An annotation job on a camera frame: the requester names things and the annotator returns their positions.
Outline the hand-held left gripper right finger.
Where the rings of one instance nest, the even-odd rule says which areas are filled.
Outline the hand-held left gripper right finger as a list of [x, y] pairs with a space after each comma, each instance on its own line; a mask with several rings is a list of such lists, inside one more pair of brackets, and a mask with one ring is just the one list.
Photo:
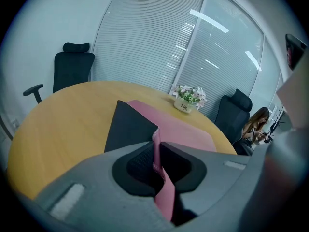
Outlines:
[[160, 159], [175, 187], [171, 221], [180, 226], [219, 201], [243, 173], [250, 158], [162, 142]]

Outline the white pot of pink flowers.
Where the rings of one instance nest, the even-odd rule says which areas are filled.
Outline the white pot of pink flowers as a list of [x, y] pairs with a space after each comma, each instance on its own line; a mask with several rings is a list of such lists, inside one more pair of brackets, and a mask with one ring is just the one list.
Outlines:
[[186, 114], [191, 113], [194, 108], [199, 110], [207, 101], [206, 93], [199, 86], [174, 85], [172, 96], [175, 97], [174, 107]]

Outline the black office chair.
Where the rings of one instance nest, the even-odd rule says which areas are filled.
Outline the black office chair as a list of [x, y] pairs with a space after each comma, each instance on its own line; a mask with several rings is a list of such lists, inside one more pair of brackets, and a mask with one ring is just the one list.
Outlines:
[[222, 96], [214, 124], [232, 145], [241, 140], [252, 107], [251, 99], [239, 89], [231, 97]]
[[65, 43], [55, 55], [53, 93], [88, 81], [95, 55], [89, 52], [90, 43]]

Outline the grey window blinds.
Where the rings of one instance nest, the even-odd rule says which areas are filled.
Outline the grey window blinds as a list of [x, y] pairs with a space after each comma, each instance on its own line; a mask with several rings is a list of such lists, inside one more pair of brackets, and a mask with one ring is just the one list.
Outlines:
[[215, 120], [222, 96], [242, 91], [252, 113], [282, 103], [279, 63], [265, 30], [237, 0], [112, 0], [98, 29], [93, 81], [124, 81], [170, 93], [201, 87]]

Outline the pink table mat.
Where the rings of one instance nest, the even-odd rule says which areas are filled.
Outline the pink table mat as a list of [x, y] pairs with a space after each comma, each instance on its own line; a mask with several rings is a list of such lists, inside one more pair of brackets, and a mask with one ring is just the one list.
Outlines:
[[180, 194], [194, 191], [207, 168], [188, 150], [214, 152], [210, 135], [138, 100], [118, 101], [105, 152], [118, 149], [124, 154], [115, 161], [112, 176], [124, 191], [153, 198], [175, 225], [195, 216], [183, 207]]

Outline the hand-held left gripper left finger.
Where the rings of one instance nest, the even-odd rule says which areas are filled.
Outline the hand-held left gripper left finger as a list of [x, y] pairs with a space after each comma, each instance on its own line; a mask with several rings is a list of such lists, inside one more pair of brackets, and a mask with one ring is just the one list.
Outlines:
[[152, 152], [152, 142], [129, 145], [83, 160], [48, 184], [35, 203], [52, 219], [52, 230], [77, 232], [170, 232], [151, 196], [131, 195], [112, 175], [118, 159]]

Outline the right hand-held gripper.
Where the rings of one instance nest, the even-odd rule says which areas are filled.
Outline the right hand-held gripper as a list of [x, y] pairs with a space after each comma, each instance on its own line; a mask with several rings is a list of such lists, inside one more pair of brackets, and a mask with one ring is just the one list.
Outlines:
[[292, 128], [255, 149], [256, 152], [265, 151], [255, 188], [256, 200], [263, 202], [286, 200], [309, 174], [309, 54], [303, 55], [277, 95]]

